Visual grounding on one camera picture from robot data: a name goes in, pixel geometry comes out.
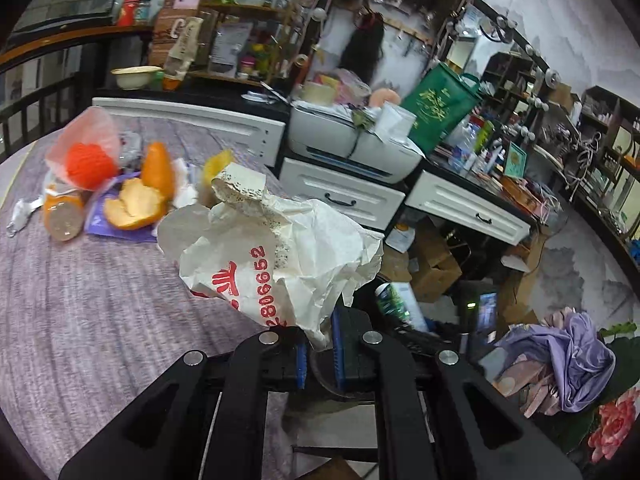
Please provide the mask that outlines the white paper bag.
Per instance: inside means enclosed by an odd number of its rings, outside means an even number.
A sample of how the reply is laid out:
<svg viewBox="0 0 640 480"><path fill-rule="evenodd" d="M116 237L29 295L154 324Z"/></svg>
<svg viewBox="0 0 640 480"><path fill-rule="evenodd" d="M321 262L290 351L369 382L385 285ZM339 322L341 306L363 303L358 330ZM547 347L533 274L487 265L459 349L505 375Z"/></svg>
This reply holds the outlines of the white paper bag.
<svg viewBox="0 0 640 480"><path fill-rule="evenodd" d="M328 348L335 306L350 306L380 270L382 234L321 200L274 195L264 174L235 162L212 190L218 204L176 209L157 227L158 246L183 283L262 326L298 327L315 349Z"/></svg>

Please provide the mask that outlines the orange peel piece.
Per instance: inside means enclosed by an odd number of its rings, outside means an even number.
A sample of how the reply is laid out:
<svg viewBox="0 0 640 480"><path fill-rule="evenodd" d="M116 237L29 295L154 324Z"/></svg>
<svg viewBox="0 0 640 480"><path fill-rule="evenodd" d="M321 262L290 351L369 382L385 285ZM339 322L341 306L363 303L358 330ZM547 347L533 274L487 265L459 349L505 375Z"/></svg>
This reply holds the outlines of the orange peel piece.
<svg viewBox="0 0 640 480"><path fill-rule="evenodd" d="M125 181L118 196L107 198L103 204L106 221L123 231L152 226L166 212L166 200L160 191L145 185L140 178Z"/></svg>

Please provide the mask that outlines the yellow foam fruit net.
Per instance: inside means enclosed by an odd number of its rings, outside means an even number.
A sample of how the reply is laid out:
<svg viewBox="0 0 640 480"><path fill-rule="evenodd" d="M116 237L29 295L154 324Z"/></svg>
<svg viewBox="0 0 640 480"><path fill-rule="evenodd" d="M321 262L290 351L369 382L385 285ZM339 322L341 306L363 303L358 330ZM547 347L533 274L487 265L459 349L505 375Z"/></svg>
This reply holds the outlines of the yellow foam fruit net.
<svg viewBox="0 0 640 480"><path fill-rule="evenodd" d="M232 151L223 150L222 152L209 157L203 166L202 185L209 188L213 178L220 174L224 168L234 161Z"/></svg>

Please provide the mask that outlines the orange foam fruit net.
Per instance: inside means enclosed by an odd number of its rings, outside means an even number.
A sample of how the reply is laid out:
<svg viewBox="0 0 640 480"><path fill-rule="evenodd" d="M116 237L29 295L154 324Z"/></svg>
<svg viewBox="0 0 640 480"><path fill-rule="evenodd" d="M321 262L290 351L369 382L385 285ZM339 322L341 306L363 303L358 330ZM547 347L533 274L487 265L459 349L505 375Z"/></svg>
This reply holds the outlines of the orange foam fruit net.
<svg viewBox="0 0 640 480"><path fill-rule="evenodd" d="M97 190L118 174L114 160L98 144L74 143L67 151L65 169L68 180L87 191Z"/></svg>

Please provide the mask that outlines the white face mask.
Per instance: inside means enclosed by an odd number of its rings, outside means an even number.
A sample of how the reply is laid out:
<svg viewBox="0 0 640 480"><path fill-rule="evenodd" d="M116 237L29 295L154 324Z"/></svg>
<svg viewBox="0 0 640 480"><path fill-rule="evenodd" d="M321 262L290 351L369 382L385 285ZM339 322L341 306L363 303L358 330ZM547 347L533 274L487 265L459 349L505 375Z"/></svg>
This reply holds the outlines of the white face mask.
<svg viewBox="0 0 640 480"><path fill-rule="evenodd" d="M11 219L6 226L6 235L14 237L18 232L25 229L28 225L32 214L38 210L43 204L43 197L40 196L35 200L18 200L13 208Z"/></svg>

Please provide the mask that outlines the green snack wrapper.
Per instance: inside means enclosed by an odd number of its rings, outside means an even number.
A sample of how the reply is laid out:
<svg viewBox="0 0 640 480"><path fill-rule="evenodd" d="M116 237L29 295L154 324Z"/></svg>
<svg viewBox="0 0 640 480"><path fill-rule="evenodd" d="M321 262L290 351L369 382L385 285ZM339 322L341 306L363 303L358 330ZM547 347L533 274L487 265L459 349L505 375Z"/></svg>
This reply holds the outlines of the green snack wrapper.
<svg viewBox="0 0 640 480"><path fill-rule="evenodd" d="M428 333L427 322L409 283L386 282L378 285L374 294L382 314L392 316L418 332Z"/></svg>

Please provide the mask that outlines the purple cloth pile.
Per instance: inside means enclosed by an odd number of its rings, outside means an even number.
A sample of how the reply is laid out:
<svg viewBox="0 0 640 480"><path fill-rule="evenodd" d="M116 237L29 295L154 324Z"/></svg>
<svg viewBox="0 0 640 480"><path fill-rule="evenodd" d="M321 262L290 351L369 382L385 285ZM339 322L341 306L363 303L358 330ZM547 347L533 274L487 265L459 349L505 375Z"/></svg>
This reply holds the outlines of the purple cloth pile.
<svg viewBox="0 0 640 480"><path fill-rule="evenodd" d="M494 386L506 398L515 396L527 418L582 411L600 396L616 365L590 316L573 308L539 324L511 326L498 347L506 360Z"/></svg>

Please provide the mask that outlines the cardboard box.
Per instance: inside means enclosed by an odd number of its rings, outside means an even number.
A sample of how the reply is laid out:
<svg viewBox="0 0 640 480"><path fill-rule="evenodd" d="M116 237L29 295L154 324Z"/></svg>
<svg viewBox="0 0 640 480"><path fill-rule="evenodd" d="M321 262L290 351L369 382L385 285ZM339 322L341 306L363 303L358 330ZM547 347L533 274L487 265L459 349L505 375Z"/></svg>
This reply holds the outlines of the cardboard box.
<svg viewBox="0 0 640 480"><path fill-rule="evenodd" d="M416 225L409 262L414 296L427 304L435 302L462 275L457 260L429 218Z"/></svg>

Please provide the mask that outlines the purple striped tablecloth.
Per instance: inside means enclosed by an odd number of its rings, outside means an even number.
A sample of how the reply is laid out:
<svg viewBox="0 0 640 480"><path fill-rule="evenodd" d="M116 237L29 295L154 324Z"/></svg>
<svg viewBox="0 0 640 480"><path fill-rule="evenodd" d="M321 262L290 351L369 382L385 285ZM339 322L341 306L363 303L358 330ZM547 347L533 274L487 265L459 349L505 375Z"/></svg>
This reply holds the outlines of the purple striped tablecloth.
<svg viewBox="0 0 640 480"><path fill-rule="evenodd" d="M40 214L2 237L1 408L50 479L184 352L216 356L257 332L191 295L152 243L57 242Z"/></svg>

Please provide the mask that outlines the white drawer cabinet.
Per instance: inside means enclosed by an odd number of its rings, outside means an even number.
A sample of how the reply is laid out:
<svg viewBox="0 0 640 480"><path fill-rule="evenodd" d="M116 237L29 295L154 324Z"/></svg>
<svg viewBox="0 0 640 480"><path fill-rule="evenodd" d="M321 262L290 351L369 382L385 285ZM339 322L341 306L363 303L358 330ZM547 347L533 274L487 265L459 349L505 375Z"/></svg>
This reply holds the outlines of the white drawer cabinet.
<svg viewBox="0 0 640 480"><path fill-rule="evenodd" d="M405 194L342 172L283 159L279 181L289 196L322 200L369 229L385 231Z"/></svg>

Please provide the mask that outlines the white desk drawer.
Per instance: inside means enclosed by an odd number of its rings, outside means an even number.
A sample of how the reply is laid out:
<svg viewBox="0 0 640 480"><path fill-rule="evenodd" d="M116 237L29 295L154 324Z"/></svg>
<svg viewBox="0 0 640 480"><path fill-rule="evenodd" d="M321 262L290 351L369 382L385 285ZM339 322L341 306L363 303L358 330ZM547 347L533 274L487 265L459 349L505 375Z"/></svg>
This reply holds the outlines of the white desk drawer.
<svg viewBox="0 0 640 480"><path fill-rule="evenodd" d="M515 214L427 171L416 181L406 205L512 246L529 236L529 224Z"/></svg>

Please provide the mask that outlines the orange juice bottle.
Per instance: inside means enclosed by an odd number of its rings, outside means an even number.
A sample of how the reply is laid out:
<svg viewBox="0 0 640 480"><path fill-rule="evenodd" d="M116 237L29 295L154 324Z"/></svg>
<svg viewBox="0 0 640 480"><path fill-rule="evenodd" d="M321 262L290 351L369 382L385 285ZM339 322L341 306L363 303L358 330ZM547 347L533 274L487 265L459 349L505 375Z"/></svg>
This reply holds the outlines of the orange juice bottle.
<svg viewBox="0 0 640 480"><path fill-rule="evenodd" d="M43 224L50 237L68 242L84 229L85 200L76 188L49 184L44 191Z"/></svg>

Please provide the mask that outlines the water bottle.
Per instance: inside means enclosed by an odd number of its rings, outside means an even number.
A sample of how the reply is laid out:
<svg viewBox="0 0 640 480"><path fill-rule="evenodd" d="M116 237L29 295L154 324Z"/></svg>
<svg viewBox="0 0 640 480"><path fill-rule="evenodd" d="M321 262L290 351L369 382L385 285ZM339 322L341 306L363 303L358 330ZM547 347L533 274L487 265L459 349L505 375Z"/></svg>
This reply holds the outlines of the water bottle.
<svg viewBox="0 0 640 480"><path fill-rule="evenodd" d="M465 122L448 136L448 143L451 146L448 165L452 171L460 174L464 169L470 156L475 152L476 137L477 128L472 122Z"/></svg>

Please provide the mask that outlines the white printer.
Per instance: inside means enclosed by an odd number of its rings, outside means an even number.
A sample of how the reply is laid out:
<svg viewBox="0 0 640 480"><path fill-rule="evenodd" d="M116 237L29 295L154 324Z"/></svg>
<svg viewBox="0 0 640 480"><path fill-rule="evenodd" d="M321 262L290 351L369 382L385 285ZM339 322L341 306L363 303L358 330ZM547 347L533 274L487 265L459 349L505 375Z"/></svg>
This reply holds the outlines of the white printer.
<svg viewBox="0 0 640 480"><path fill-rule="evenodd" d="M383 140L358 129L352 110L294 101L288 123L288 147L299 156L387 184L396 184L423 159L410 140Z"/></svg>

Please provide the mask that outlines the wooden shelf rack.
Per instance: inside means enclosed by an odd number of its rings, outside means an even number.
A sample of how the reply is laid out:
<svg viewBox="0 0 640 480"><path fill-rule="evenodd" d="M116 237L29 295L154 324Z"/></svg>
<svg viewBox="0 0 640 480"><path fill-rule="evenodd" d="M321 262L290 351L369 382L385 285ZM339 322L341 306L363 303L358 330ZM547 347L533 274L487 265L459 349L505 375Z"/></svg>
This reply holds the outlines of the wooden shelf rack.
<svg viewBox="0 0 640 480"><path fill-rule="evenodd" d="M318 0L201 0L192 78L269 84L283 76Z"/></svg>

